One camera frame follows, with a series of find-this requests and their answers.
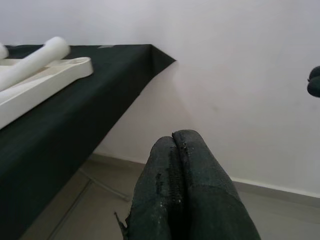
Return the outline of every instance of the white wall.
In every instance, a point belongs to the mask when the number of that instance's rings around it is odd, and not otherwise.
[[[151,43],[178,60],[157,76],[97,148],[145,162],[154,141],[198,130],[243,181],[320,195],[318,0],[12,0],[0,41]]]

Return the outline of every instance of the white roller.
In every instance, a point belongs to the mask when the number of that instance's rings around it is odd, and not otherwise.
[[[5,59],[6,57],[8,57],[8,55],[8,49],[0,42],[0,60]]]
[[[0,91],[25,80],[49,63],[63,59],[69,52],[70,47],[63,38],[51,38],[39,50],[0,73]]]

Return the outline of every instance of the worn black cloth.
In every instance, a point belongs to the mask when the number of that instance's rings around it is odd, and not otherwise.
[[[40,47],[9,46],[9,58]],[[0,130],[2,239],[19,238],[147,83],[175,61],[152,45],[72,46],[67,59],[78,57],[91,58],[92,75]]]
[[[259,240],[256,227],[231,179],[202,137],[193,130],[181,130],[173,133],[172,137],[174,143],[168,144],[172,140],[165,138],[166,141],[159,140],[151,150],[134,190],[133,207],[124,239]],[[172,158],[171,154],[176,151],[179,155],[177,159]],[[171,171],[170,162],[179,166],[175,170],[178,182],[170,181],[170,175],[163,174]],[[177,194],[184,197],[174,207],[166,208],[165,212],[158,203],[172,199],[170,194],[166,195],[166,199],[155,194],[159,187],[159,175],[164,177],[161,179],[164,190],[176,190]],[[173,214],[175,219],[181,221],[168,224]],[[132,229],[134,235],[126,234]]]

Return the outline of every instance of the dark green tablecloth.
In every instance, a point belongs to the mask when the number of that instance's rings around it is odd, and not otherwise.
[[[9,47],[10,58],[39,47]],[[77,57],[91,58],[93,75],[0,130],[1,239],[21,236],[147,83],[175,61],[152,45],[73,46],[67,59]]]

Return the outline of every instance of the white tray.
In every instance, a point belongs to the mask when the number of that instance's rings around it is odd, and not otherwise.
[[[0,72],[18,61],[20,59],[0,60]],[[93,67],[89,57],[57,60],[26,80],[0,91],[0,129],[75,80],[92,73]]]

